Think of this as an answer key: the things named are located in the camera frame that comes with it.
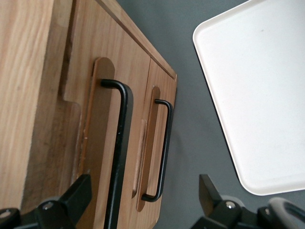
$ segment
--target white tray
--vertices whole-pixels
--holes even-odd
[[[305,189],[305,1],[250,0],[193,42],[243,187]]]

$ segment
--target silver screw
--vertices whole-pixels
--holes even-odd
[[[270,215],[270,210],[268,208],[265,209],[267,215]]]
[[[42,209],[43,209],[43,210],[48,210],[48,209],[52,208],[53,205],[54,205],[54,204],[53,204],[52,202],[49,202],[49,203],[43,205],[43,206],[42,206]]]
[[[10,210],[7,209],[5,212],[0,214],[0,219],[4,219],[11,214]]]
[[[225,204],[229,209],[233,209],[236,207],[236,205],[232,201],[227,201]]]

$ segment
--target gray surface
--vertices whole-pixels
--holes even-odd
[[[255,196],[240,185],[193,46],[193,31],[245,0],[118,0],[178,74],[178,90],[161,214],[155,229],[188,229],[203,215],[199,174],[218,191],[252,211],[273,196]],[[276,195],[305,208],[305,191]]]

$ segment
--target black metal handle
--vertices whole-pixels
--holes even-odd
[[[114,155],[105,215],[105,229],[116,229],[122,195],[125,162],[132,120],[133,94],[131,89],[116,80],[102,80],[101,86],[118,89],[121,94],[121,107],[115,139]]]
[[[167,156],[168,156],[168,147],[170,144],[172,123],[173,123],[173,106],[171,105],[171,103],[166,100],[161,100],[161,99],[156,99],[155,103],[163,104],[167,107],[167,118],[166,118],[160,172],[159,172],[159,177],[158,177],[157,192],[156,192],[155,196],[143,194],[141,199],[144,201],[147,201],[147,202],[156,202],[160,198],[160,196],[162,195],[162,192],[163,192],[166,163],[167,163]]]

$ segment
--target black mount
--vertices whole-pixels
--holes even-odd
[[[0,210],[0,229],[75,229],[92,198],[90,175],[81,175],[59,200],[45,201],[20,215],[17,208]]]
[[[224,200],[208,175],[199,176],[199,200],[205,216],[192,229],[298,229],[295,219],[305,223],[305,211],[283,198],[270,199],[257,213]]]

